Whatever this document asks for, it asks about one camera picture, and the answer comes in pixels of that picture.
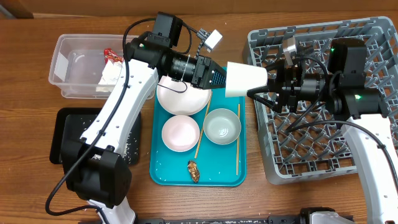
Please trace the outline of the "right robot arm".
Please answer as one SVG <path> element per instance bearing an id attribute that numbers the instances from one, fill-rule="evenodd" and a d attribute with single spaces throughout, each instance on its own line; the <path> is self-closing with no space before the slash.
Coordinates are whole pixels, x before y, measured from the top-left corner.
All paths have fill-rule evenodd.
<path id="1" fill-rule="evenodd" d="M 397 223 L 397 153 L 384 97 L 365 86 L 366 56 L 365 42 L 353 38 L 332 40 L 326 65 L 298 49 L 266 66 L 276 77 L 246 94 L 278 113 L 283 106 L 295 112 L 302 100 L 325 102 L 329 123 L 341 129 L 353 155 L 368 223 Z"/>

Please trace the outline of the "pink small bowl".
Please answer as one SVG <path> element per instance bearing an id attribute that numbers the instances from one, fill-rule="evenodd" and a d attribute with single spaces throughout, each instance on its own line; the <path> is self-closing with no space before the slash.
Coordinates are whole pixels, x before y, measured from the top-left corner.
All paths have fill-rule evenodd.
<path id="1" fill-rule="evenodd" d="M 165 122 L 161 136 L 164 144 L 170 150 L 186 152 L 197 144 L 200 137 L 200 128 L 193 118 L 176 115 Z"/>

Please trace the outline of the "pile of rice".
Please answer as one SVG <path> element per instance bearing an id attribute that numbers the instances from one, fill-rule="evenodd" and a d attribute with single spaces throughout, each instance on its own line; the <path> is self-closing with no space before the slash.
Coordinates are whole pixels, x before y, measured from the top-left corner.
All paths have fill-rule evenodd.
<path id="1" fill-rule="evenodd" d="M 139 161 L 139 146 L 141 140 L 141 113 L 136 118 L 124 149 L 124 161 L 129 165 L 135 165 Z"/>

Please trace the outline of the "left wooden chopstick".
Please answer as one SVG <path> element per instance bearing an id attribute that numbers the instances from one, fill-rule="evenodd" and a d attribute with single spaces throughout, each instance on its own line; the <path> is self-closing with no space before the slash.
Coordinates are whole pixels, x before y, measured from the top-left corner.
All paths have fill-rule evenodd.
<path id="1" fill-rule="evenodd" d="M 210 94 L 210 98 L 209 98 L 207 106 L 206 106 L 204 119 L 207 117 L 208 112 L 210 110 L 212 96 L 213 96 L 213 92 L 211 92 L 211 94 Z M 200 145 L 201 145 L 201 140 L 202 140 L 202 137 L 203 137 L 203 133 L 204 133 L 204 122 L 203 122 L 202 127 L 201 127 L 200 137 L 199 137 L 199 140 L 198 140 L 198 144 L 197 144 L 197 148 L 196 148 L 196 151 L 195 151 L 194 159 L 196 159 L 198 157 L 198 152 L 200 150 Z"/>

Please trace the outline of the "brown food scrap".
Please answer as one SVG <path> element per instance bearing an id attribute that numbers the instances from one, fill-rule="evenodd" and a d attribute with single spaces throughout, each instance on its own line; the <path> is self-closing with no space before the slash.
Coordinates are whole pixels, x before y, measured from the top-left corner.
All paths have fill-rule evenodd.
<path id="1" fill-rule="evenodd" d="M 188 171 L 194 183 L 198 183 L 200 179 L 200 172 L 195 161 L 189 161 L 187 165 Z"/>

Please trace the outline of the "white napkin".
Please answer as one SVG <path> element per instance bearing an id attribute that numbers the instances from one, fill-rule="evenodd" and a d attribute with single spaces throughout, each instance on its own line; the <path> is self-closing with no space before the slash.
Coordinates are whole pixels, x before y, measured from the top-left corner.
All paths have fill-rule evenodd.
<path id="1" fill-rule="evenodd" d="M 108 60 L 102 71 L 102 77 L 98 83 L 99 86 L 96 87 L 96 91 L 112 92 L 118 81 L 122 67 L 123 65 L 121 62 L 112 62 Z"/>

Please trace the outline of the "grey-green bowl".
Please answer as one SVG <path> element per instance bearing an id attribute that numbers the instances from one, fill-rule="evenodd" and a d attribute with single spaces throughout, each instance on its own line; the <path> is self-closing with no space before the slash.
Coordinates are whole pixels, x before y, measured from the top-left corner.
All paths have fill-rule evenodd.
<path id="1" fill-rule="evenodd" d="M 241 122 L 233 111 L 218 108 L 208 113 L 203 122 L 203 129 L 211 142 L 218 145 L 227 145 L 239 137 Z"/>

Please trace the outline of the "white cup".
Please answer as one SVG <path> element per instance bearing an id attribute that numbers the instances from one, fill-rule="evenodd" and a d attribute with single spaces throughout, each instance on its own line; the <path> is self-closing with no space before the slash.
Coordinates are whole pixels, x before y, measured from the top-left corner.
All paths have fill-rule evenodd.
<path id="1" fill-rule="evenodd" d="M 268 72 L 264 67 L 228 62 L 225 97 L 246 96 L 248 90 L 267 85 Z"/>

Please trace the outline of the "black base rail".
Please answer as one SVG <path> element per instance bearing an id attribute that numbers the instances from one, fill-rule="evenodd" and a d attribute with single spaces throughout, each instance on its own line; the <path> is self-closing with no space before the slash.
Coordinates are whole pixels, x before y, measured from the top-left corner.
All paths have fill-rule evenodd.
<path id="1" fill-rule="evenodd" d="M 165 220 L 163 218 L 138 218 L 135 224 L 301 224 L 298 215 L 271 215 L 266 218 L 224 218 Z"/>

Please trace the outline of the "grey dishwasher rack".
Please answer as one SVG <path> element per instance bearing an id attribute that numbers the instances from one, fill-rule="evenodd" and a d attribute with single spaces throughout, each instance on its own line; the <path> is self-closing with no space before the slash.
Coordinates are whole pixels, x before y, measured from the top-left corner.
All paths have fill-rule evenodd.
<path id="1" fill-rule="evenodd" d="M 243 50 L 249 65 L 265 67 L 284 56 L 282 43 L 294 37 L 299 45 L 312 49 L 305 63 L 308 73 L 327 66 L 333 39 L 361 39 L 367 47 L 365 85 L 379 90 L 388 105 L 392 138 L 397 138 L 397 29 L 388 17 L 274 27 L 252 30 Z M 289 184 L 320 180 L 356 172 L 349 147 L 322 104 L 309 110 L 300 101 L 297 111 L 283 108 L 280 113 L 255 103 L 258 140 L 267 180 Z"/>

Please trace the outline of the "large white plate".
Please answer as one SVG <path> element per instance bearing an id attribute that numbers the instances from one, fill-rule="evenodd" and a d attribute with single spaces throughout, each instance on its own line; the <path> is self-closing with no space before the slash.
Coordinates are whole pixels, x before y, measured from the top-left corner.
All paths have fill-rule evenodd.
<path id="1" fill-rule="evenodd" d="M 201 111 L 211 96 L 211 90 L 201 90 L 187 82 L 175 82 L 163 76 L 157 85 L 157 99 L 167 112 L 174 115 L 193 115 Z"/>

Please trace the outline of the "red snack wrapper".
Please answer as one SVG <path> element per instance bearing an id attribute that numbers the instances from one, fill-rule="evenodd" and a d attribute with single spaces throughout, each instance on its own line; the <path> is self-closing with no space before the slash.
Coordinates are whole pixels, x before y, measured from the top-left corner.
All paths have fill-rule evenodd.
<path id="1" fill-rule="evenodd" d="M 123 63 L 124 59 L 119 57 L 111 48 L 104 49 L 104 62 L 107 63 Z"/>

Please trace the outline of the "black plastic tray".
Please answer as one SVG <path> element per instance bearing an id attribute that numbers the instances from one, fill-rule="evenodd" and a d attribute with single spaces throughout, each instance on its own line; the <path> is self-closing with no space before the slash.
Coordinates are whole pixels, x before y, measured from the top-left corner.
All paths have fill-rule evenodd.
<path id="1" fill-rule="evenodd" d="M 51 163 L 62 163 L 60 150 L 64 140 L 79 141 L 100 111 L 101 108 L 62 108 L 58 111 L 49 155 Z"/>

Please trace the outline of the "teal serving tray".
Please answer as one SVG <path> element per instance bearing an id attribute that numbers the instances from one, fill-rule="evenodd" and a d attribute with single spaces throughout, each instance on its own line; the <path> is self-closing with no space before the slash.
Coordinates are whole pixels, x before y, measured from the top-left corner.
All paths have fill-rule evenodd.
<path id="1" fill-rule="evenodd" d="M 158 99 L 154 103 L 154 121 L 152 125 L 152 142 L 150 151 L 149 174 L 159 185 L 235 187 L 246 178 L 246 118 L 245 98 L 226 98 L 224 89 L 213 90 L 210 110 L 225 108 L 237 113 L 241 105 L 241 134 L 239 140 L 239 175 L 236 175 L 236 142 L 218 145 L 206 136 L 202 137 L 198 157 L 196 147 L 186 152 L 174 152 L 163 142 L 162 127 L 172 114 L 161 107 Z M 187 165 L 189 161 L 197 163 L 200 172 L 198 183 L 194 183 Z"/>

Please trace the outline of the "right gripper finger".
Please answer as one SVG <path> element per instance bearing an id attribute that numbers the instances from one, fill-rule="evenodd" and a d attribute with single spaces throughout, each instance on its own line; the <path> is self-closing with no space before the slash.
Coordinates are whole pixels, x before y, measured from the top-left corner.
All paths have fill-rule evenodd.
<path id="1" fill-rule="evenodd" d="M 276 74 L 281 74 L 285 68 L 285 61 L 284 60 L 276 60 L 274 63 L 265 66 L 265 69 L 270 72 L 275 70 Z"/>
<path id="2" fill-rule="evenodd" d="M 264 85 L 264 86 L 249 89 L 246 94 L 251 99 L 262 103 L 263 105 L 267 106 L 270 109 L 274 109 L 277 106 L 277 102 L 268 100 L 267 98 L 264 98 L 264 97 L 261 97 L 260 94 L 264 94 L 264 93 L 268 93 L 268 92 L 275 92 L 276 89 L 277 88 L 274 86 Z"/>

